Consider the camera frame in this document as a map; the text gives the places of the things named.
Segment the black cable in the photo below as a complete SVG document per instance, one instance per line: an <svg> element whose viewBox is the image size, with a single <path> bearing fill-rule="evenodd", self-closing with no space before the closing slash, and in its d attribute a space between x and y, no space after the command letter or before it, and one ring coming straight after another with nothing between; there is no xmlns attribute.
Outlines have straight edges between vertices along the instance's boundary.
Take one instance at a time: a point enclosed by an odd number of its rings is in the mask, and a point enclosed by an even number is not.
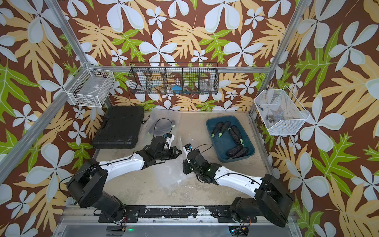
<svg viewBox="0 0 379 237"><path fill-rule="evenodd" d="M130 160L130 159L133 157L134 153L135 153L135 151L133 151L132 155L131 155L129 158L125 158L125 159L122 159L122 160L117 160L117 161L109 162L109 163L102 164L102 165L109 166L110 164L113 164L113 163L116 163L116 162L120 162L120 161L124 161L124 160ZM74 177L74 176L77 175L77 174L80 174L80 173L86 172L87 170L94 169L94 168L96 168L96 167L100 167L100 166L102 166L102 165L95 165L95 166L93 166L93 167L91 167L91 168L88 168L88 169L82 170L82 171L80 171L80 172L78 172L78 173L76 173L76 174L73 174L73 175L71 175L71 176L69 176L69 177L67 177L67 178L62 179L62 180L59 182L59 184L58 184L59 191L61 191L63 194L66 194L66 195L71 196L70 194L65 193L65 192L62 191L62 189L61 189L61 183L62 183L62 181L65 180L65 179L72 178L72 177Z"/></svg>
<svg viewBox="0 0 379 237"><path fill-rule="evenodd" d="M245 177L245 178L251 179L251 184L253 184L253 182L256 182L257 184L260 185L260 183L258 183L257 181L253 180L252 178L247 177L246 175L243 175L243 174L238 174L238 173L227 173L227 174L221 175L220 177L218 177L217 179L215 179L215 181L218 180L218 179L221 178L221 177L224 177L224 176L226 176L226 175L230 175L230 174L241 175L241 176L243 176L243 177Z"/></svg>
<svg viewBox="0 0 379 237"><path fill-rule="evenodd" d="M161 120L161 119L166 119L166 120L170 121L170 123L171 123L171 129L170 129L170 131L169 131L168 133L171 133L171 130L172 130L172 127L173 127L173 124L172 124L171 120L169 120L169 119L167 119L167 118L160 118L160 119L158 119L158 121L157 121L157 122L155 123L155 125L154 125L154 129L153 129L153 137L154 137L154 133L155 133L155 127L156 127L157 123L159 122L159 120Z"/></svg>

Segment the blue plastic tray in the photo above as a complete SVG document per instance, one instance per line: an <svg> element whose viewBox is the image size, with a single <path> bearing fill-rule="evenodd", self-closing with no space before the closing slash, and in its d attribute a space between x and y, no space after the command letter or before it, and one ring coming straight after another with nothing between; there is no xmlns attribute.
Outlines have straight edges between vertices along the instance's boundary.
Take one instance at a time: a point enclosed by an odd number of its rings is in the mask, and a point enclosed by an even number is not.
<svg viewBox="0 0 379 237"><path fill-rule="evenodd" d="M230 122L230 126L235 125L240 130L242 140L243 140L243 144L245 145L245 147L247 147L249 149L249 152L247 153L246 156L242 156L242 157L239 157L236 159L229 159L229 157L226 156L226 152L229 151L230 149L232 149L233 147L237 146L237 145L234 143L232 137L230 136L230 133L226 130L220 138L218 138L218 135L215 135L215 137L211 138L212 143L213 143L213 147L216 150L218 159L221 162L225 163L225 162L233 162L233 161L237 161L237 160L243 160L243 159L249 158L250 156L254 155L255 149L254 149L253 144L251 144L251 141L250 141L249 137L247 136L245 130L243 129L240 121L234 116L224 116L224 117L208 119L207 128L208 128L209 136L211 137L213 129L216 127L216 124L218 122L226 122L226 121Z"/></svg>

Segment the black plastic case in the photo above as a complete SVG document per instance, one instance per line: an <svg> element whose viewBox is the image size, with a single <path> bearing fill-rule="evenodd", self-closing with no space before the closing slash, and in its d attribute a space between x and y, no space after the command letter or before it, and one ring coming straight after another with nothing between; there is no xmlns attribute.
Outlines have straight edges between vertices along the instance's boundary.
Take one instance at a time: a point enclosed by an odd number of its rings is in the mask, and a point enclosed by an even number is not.
<svg viewBox="0 0 379 237"><path fill-rule="evenodd" d="M134 148L143 117L142 106L112 106L107 110L104 122L92 140L93 147Z"/></svg>

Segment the wire basket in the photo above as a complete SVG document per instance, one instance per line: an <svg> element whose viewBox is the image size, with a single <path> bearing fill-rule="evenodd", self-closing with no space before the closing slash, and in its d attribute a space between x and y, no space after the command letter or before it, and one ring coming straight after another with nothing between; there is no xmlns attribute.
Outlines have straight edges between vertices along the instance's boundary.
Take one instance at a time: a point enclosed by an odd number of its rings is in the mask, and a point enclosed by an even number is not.
<svg viewBox="0 0 379 237"><path fill-rule="evenodd" d="M217 94L219 75L217 63L215 65L212 67L152 67L133 66L131 63L128 75L130 92L133 94Z"/></svg>
<svg viewBox="0 0 379 237"><path fill-rule="evenodd" d="M101 108L113 88L112 71L83 67L66 91L74 105Z"/></svg>
<svg viewBox="0 0 379 237"><path fill-rule="evenodd" d="M296 96L284 89L263 90L254 103L271 136L295 135L309 117Z"/></svg>

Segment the white wire basket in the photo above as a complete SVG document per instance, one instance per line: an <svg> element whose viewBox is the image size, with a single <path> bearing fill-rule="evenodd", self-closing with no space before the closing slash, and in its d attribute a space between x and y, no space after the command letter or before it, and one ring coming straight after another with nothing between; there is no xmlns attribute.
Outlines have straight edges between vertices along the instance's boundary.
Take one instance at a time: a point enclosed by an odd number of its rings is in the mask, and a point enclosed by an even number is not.
<svg viewBox="0 0 379 237"><path fill-rule="evenodd" d="M113 72L84 66L77 75L74 84L66 91L72 103L101 108L113 88Z"/></svg>
<svg viewBox="0 0 379 237"><path fill-rule="evenodd" d="M296 135L309 117L308 111L290 90L289 92L288 95L284 89L263 90L254 99L271 136Z"/></svg>

